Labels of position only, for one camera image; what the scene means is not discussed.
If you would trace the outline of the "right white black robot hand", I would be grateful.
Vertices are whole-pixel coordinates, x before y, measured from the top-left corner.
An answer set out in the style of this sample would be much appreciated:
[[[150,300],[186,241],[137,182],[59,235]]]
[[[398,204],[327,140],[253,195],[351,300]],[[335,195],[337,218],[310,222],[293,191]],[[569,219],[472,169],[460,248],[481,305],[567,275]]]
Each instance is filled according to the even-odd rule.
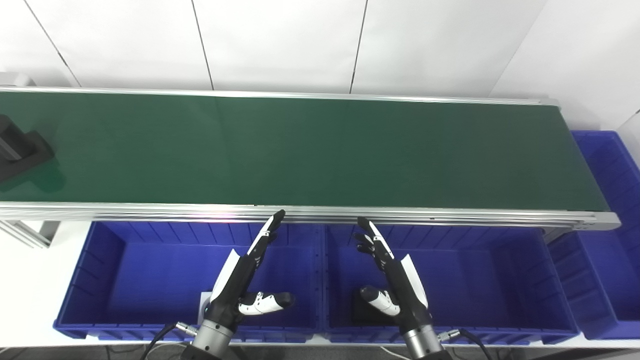
[[[372,257],[388,285],[385,290],[365,285],[359,290],[359,296],[391,317],[401,335],[432,325],[425,289],[410,255],[398,259],[377,226],[366,217],[359,216],[357,223],[365,232],[354,234],[359,242],[356,248]]]

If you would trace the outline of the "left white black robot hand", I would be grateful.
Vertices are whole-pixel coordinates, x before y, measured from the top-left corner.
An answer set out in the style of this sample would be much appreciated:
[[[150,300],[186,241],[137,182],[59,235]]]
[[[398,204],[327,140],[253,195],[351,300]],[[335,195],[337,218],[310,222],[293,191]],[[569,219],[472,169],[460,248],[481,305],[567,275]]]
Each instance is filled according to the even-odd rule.
[[[245,316],[279,312],[295,304],[296,297],[291,292],[249,292],[249,285],[263,263],[266,249],[276,239],[285,214],[283,209],[272,214],[244,255],[231,250],[215,281],[203,321],[234,331]]]

